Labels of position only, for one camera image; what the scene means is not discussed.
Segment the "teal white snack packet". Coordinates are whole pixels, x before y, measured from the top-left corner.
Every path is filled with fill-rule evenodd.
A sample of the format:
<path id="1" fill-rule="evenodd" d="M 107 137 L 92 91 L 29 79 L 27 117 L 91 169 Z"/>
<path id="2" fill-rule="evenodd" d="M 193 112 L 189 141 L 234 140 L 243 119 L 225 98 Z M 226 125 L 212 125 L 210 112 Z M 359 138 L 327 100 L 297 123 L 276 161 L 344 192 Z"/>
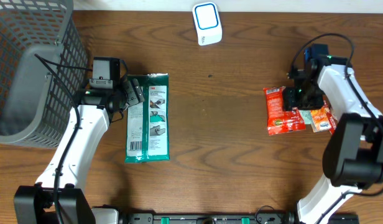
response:
<path id="1" fill-rule="evenodd" d="M 306 125 L 311 125 L 313 123 L 310 110 L 300 110 L 299 113 L 301 117 L 303 118 L 303 121 Z"/>

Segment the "small red wrapper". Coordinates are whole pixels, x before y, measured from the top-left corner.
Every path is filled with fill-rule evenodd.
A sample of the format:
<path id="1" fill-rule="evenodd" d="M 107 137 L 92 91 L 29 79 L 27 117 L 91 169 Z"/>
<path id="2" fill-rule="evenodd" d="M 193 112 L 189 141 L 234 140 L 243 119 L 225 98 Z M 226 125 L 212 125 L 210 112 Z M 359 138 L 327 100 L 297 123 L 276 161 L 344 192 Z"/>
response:
<path id="1" fill-rule="evenodd" d="M 335 117 L 333 116 L 331 110 L 330 110 L 330 107 L 328 105 L 328 103 L 326 101 L 324 101 L 324 110 L 325 110 L 325 113 L 326 113 L 326 116 L 328 118 L 328 121 L 330 123 L 330 128 L 329 128 L 329 132 L 331 134 L 334 134 L 335 132 L 335 129 L 336 129 L 336 125 L 337 125 L 337 120 L 335 119 Z"/>

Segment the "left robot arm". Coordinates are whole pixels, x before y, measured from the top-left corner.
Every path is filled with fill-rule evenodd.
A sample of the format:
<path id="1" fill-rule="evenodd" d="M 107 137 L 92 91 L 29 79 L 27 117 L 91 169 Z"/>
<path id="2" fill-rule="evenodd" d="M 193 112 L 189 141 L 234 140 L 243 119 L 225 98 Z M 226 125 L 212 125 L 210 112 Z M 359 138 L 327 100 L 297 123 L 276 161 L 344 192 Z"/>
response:
<path id="1" fill-rule="evenodd" d="M 126 217 L 116 207 L 91 207 L 84 189 L 92 158 L 113 114 L 144 100 L 136 79 L 108 89 L 79 89 L 49 165 L 33 186 L 21 185 L 15 193 L 18 223 L 125 223 Z"/>

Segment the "orange white small packet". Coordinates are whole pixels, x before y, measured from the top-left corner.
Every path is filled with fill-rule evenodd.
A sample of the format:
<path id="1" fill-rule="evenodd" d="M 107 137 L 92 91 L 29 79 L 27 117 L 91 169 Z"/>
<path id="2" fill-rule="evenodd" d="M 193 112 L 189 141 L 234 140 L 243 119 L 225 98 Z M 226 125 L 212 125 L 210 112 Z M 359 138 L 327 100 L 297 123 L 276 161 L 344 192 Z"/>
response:
<path id="1" fill-rule="evenodd" d="M 328 131 L 332 128 L 327 115 L 327 112 L 329 111 L 330 110 L 326 106 L 323 106 L 321 109 L 318 110 L 310 111 L 311 126 L 314 133 Z"/>

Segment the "green white snack bag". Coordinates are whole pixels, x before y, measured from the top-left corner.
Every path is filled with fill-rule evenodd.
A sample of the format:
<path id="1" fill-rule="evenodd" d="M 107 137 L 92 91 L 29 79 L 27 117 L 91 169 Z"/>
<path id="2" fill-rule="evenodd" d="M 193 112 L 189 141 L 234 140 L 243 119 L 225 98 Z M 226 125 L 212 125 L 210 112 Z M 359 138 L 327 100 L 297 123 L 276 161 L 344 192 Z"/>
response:
<path id="1" fill-rule="evenodd" d="M 168 161 L 167 73 L 130 75 L 133 91 L 127 109 L 126 163 Z"/>

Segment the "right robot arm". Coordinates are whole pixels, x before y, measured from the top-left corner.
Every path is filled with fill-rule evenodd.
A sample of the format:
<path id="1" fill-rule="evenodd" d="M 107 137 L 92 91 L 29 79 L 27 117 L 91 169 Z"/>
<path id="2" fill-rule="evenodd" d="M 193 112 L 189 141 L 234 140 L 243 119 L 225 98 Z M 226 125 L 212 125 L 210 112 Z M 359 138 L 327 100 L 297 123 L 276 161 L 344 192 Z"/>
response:
<path id="1" fill-rule="evenodd" d="M 383 183 L 383 114 L 359 86 L 349 59 L 307 56 L 304 68 L 292 65 L 294 81 L 283 94 L 285 109 L 318 109 L 328 99 L 338 120 L 323 153 L 323 175 L 300 199 L 289 223 L 328 223 L 351 197 Z"/>

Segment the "red snack packet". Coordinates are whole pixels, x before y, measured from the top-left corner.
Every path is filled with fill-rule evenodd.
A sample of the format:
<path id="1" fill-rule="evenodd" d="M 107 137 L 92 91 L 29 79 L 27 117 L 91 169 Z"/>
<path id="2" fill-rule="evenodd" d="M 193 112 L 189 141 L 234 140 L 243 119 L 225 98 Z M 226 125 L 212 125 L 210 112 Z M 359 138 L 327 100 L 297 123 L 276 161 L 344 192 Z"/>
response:
<path id="1" fill-rule="evenodd" d="M 265 88 L 267 105 L 267 130 L 269 135 L 290 133 L 306 129 L 299 110 L 284 110 L 282 92 L 285 87 Z"/>

